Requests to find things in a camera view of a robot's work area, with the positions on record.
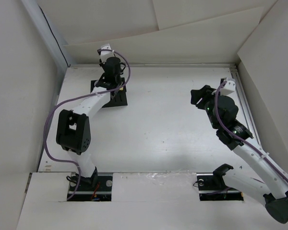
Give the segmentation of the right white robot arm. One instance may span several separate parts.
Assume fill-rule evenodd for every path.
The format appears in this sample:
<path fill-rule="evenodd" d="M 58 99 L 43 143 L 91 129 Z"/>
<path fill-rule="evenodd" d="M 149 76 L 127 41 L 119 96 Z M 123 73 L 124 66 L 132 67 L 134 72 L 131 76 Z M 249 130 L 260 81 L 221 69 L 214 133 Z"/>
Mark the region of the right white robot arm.
<path fill-rule="evenodd" d="M 251 131 L 236 119 L 239 108 L 231 97 L 223 95 L 226 84 L 224 81 L 217 89 L 205 85 L 191 90 L 191 104 L 207 113 L 219 140 L 242 158 L 261 180 L 222 164 L 213 171 L 212 183 L 219 189 L 234 188 L 247 194 L 261 203 L 274 220 L 288 223 L 288 174 L 253 142 Z"/>

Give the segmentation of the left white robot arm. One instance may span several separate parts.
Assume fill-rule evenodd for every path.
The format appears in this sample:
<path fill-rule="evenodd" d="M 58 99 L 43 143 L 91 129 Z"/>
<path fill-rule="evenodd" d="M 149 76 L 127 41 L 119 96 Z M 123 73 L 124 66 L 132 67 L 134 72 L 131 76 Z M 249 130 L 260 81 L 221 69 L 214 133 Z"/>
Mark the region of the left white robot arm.
<path fill-rule="evenodd" d="M 124 90 L 121 75 L 126 65 L 116 56 L 100 62 L 104 70 L 99 80 L 94 82 L 92 93 L 96 95 L 83 100 L 71 110 L 62 110 L 58 118 L 56 143 L 67 151 L 70 158 L 80 166 L 81 185 L 92 190 L 97 186 L 98 172 L 91 154 L 86 152 L 91 143 L 90 119 L 106 104 L 115 101 Z"/>

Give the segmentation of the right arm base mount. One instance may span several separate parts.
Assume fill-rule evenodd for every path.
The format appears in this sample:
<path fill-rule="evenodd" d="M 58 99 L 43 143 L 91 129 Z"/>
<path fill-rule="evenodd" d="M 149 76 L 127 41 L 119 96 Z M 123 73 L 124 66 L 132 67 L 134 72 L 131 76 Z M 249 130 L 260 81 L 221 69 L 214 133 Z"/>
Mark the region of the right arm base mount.
<path fill-rule="evenodd" d="M 198 188 L 200 201 L 244 201 L 242 192 L 225 185 L 223 176 L 233 166 L 223 164 L 213 172 L 200 172 L 196 174 L 193 187 Z"/>

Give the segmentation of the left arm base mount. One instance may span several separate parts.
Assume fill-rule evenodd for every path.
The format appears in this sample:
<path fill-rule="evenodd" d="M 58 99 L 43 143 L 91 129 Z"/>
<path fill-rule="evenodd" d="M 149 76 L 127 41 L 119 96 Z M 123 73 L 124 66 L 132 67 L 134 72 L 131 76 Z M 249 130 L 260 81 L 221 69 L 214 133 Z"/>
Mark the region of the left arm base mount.
<path fill-rule="evenodd" d="M 97 173 L 95 170 L 91 178 L 81 177 L 79 186 L 76 188 L 78 176 L 77 173 L 66 176 L 69 182 L 67 201 L 111 201 L 113 173 Z"/>

